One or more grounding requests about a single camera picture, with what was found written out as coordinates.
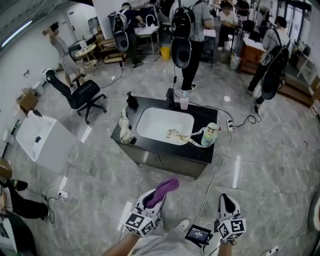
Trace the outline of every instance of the gray shirt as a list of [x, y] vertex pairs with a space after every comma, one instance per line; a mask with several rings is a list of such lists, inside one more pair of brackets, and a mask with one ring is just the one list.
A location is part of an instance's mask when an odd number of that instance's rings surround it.
[[[190, 8], [192, 5], [194, 5], [198, 0], [182, 0], [182, 5], [185, 7]], [[176, 9], [178, 9], [179, 3], [176, 1], [170, 11], [170, 21], [172, 21], [174, 14], [176, 12]], [[205, 2], [198, 3], [192, 8], [192, 11], [195, 16], [195, 27], [191, 27], [191, 36], [190, 40], [192, 41], [198, 41], [202, 42], [205, 40], [205, 28], [204, 28], [204, 22], [210, 21], [211, 14], [208, 9], [208, 6], [206, 5]]]
[[59, 54], [59, 59], [62, 59], [69, 53], [69, 48], [67, 47], [65, 41], [63, 41], [59, 36], [55, 36], [53, 40], [50, 40], [51, 45], [57, 50]]
[[[282, 30], [282, 29], [277, 29], [276, 30], [279, 34], [280, 40], [281, 40], [281, 44], [283, 46], [287, 46], [287, 44], [289, 43], [289, 37], [286, 33], [286, 31]], [[268, 63], [267, 60], [267, 55], [275, 48], [279, 45], [278, 43], [278, 38], [277, 35], [275, 33], [275, 31], [273, 29], [269, 29], [266, 33], [265, 36], [263, 38], [262, 41], [262, 46], [265, 49], [265, 53], [262, 55], [260, 63], [263, 66], [266, 66]], [[290, 43], [289, 46], [289, 53], [291, 53], [292, 51], [292, 43]]]

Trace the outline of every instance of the faucet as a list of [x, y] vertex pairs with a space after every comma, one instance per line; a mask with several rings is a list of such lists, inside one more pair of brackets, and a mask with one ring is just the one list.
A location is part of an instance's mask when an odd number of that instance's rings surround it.
[[169, 105], [169, 108], [176, 109], [177, 103], [175, 102], [175, 90], [173, 88], [169, 88], [166, 92], [166, 102]]
[[147, 15], [147, 16], [145, 17], [145, 23], [146, 23], [146, 26], [147, 26], [147, 27], [149, 27], [149, 24], [148, 24], [148, 17], [149, 17], [149, 16], [153, 17], [153, 20], [156, 21], [155, 16], [153, 16], [152, 14]]

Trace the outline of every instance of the black countertop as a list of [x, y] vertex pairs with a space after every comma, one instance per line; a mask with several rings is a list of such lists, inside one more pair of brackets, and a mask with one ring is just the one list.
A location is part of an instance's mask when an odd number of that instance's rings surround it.
[[[178, 158], [211, 164], [214, 154], [214, 144], [208, 148], [198, 148], [191, 143], [187, 143], [185, 145], [174, 145], [138, 135], [136, 128], [145, 109], [158, 108], [171, 111], [173, 109], [169, 107], [169, 104], [165, 100], [145, 97], [136, 98], [139, 104], [137, 109], [130, 108], [129, 106], [126, 107], [126, 113], [132, 126], [131, 130], [135, 136], [135, 139], [133, 139], [130, 144], [126, 145], [137, 147], [149, 152], [164, 153]], [[189, 104], [187, 110], [181, 110], [180, 103], [177, 103], [177, 108], [174, 109], [174, 111], [187, 113], [193, 116], [194, 125], [192, 133], [198, 132], [201, 128], [206, 127], [209, 123], [217, 123], [218, 111], [215, 109]], [[119, 124], [117, 124], [111, 135], [111, 138], [118, 144], [121, 144], [120, 131], [121, 128]], [[203, 133], [192, 136], [191, 138], [201, 145], [202, 136]]]

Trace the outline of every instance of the ceiling light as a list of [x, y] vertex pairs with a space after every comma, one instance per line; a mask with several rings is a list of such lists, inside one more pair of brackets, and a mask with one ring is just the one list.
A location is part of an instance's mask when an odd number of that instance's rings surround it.
[[32, 20], [29, 20], [26, 24], [20, 27], [16, 32], [14, 32], [7, 40], [2, 44], [2, 48], [5, 47], [16, 35], [18, 35], [22, 30], [28, 27], [32, 23]]

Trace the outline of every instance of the yellow bucket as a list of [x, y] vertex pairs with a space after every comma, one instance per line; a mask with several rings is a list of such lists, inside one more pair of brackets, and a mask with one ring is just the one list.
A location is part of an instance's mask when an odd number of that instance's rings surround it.
[[161, 47], [161, 55], [164, 61], [170, 60], [170, 47]]

